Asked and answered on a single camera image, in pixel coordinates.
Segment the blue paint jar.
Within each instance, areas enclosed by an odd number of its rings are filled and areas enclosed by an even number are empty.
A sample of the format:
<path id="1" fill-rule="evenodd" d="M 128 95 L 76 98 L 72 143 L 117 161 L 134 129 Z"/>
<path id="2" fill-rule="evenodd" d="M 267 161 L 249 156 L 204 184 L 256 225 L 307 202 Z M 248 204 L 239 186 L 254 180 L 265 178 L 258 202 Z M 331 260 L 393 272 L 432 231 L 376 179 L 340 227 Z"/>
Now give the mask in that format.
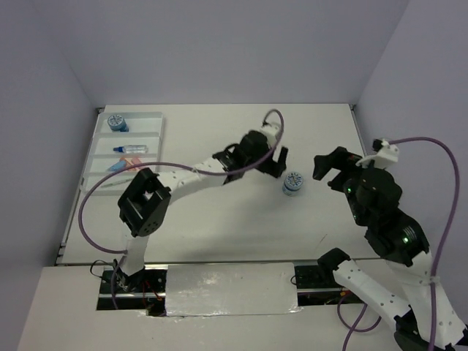
<path id="1" fill-rule="evenodd" d="M 128 132 L 127 121 L 122 115 L 112 114 L 107 117 L 107 125 L 111 132 Z"/>
<path id="2" fill-rule="evenodd" d="M 296 196 L 304 183 L 303 176 L 296 171 L 288 173 L 283 181 L 282 191 L 287 196 Z"/>

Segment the orange plastic case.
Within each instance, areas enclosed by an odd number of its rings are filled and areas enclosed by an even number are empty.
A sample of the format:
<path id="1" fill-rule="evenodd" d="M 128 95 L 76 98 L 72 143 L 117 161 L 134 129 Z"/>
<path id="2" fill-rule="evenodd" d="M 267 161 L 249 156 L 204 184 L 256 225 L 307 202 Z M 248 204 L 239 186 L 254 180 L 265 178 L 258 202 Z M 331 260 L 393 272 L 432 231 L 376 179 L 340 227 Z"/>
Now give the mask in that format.
<path id="1" fill-rule="evenodd" d="M 129 164 L 129 160 L 130 160 L 130 159 L 132 159 L 132 158 L 121 157 L 121 158 L 119 159 L 119 161 L 120 161 L 120 160 L 126 161 L 126 162 L 127 162 L 127 166 L 126 166 L 125 168 L 128 168 L 128 167 L 133 166 L 133 168 L 131 168 L 130 171 L 132 171 L 132 172 L 137 172 L 137 171 L 140 169 L 139 165 L 130 165 L 130 164 Z"/>

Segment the clear spray bottle blue cap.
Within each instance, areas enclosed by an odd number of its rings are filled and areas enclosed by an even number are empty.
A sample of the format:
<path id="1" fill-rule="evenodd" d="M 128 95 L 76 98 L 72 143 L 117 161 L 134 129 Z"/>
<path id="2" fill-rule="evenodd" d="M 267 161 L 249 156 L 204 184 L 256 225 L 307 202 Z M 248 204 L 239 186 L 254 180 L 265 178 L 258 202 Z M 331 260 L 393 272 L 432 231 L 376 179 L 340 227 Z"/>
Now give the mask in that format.
<path id="1" fill-rule="evenodd" d="M 127 145 L 114 147 L 113 151 L 119 154 L 146 154 L 148 146 L 146 145 Z"/>

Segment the blue plastic case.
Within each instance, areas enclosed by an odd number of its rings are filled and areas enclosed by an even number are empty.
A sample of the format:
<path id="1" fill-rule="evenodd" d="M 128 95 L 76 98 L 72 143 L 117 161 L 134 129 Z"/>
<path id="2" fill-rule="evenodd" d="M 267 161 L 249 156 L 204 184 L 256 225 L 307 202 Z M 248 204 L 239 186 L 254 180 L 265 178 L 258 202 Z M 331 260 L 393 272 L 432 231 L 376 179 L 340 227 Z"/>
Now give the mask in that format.
<path id="1" fill-rule="evenodd" d="M 120 160 L 117 163 L 115 163 L 114 165 L 109 166 L 107 171 L 113 173 L 113 172 L 124 169 L 126 166 L 127 166 L 127 162 L 124 161 L 124 160 Z"/>

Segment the green highlighter pen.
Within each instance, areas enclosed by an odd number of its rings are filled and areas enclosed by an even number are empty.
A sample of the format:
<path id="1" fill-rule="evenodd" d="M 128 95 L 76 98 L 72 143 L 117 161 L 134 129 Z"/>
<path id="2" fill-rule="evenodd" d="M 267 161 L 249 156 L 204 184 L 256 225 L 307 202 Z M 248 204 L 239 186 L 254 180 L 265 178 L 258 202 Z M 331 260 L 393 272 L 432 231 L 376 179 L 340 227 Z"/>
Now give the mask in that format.
<path id="1" fill-rule="evenodd" d="M 121 184 L 126 184 L 126 183 L 129 183 L 130 181 L 132 181 L 132 179 L 127 178 L 127 179 L 122 179 L 122 180 L 119 180 L 119 181 L 113 181 L 113 182 L 110 182 L 110 183 L 106 183 L 106 184 L 101 185 L 100 187 L 109 188 L 109 187 L 118 186 L 118 185 L 121 185 Z"/>

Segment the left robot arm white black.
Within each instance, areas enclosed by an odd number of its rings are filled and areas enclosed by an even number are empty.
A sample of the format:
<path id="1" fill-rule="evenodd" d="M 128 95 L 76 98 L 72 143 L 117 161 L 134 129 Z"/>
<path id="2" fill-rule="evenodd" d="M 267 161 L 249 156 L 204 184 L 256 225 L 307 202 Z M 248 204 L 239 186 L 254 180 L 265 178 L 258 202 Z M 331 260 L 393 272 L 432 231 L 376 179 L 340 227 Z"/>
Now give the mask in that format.
<path id="1" fill-rule="evenodd" d="M 288 152 L 283 147 L 278 160 L 273 160 L 281 136 L 278 126 L 265 123 L 259 130 L 245 134 L 240 143 L 231 144 L 186 170 L 139 171 L 118 200 L 119 217 L 129 228 L 129 238 L 124 261 L 116 269 L 115 284 L 126 292 L 141 287 L 148 237 L 162 226 L 168 207 L 175 201 L 237 181 L 251 169 L 279 178 L 286 170 Z"/>

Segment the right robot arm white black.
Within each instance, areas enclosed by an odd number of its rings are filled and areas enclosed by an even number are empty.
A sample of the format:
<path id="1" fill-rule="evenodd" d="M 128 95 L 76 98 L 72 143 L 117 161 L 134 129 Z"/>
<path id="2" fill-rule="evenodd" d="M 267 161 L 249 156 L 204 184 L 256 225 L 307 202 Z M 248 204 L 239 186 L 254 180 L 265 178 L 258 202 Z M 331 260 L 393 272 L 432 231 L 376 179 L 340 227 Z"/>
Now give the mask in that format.
<path id="1" fill-rule="evenodd" d="M 399 149 L 385 141 L 365 157 L 339 146 L 314 158 L 313 178 L 338 170 L 328 186 L 345 195 L 356 225 L 366 228 L 366 241 L 405 296 L 384 288 L 339 248 L 318 259 L 318 278 L 326 286 L 347 288 L 375 310 L 401 350 L 453 350 L 467 345 L 467 324 L 431 274 L 433 257 L 422 227 L 399 208 L 402 189 L 387 170 L 398 159 Z"/>

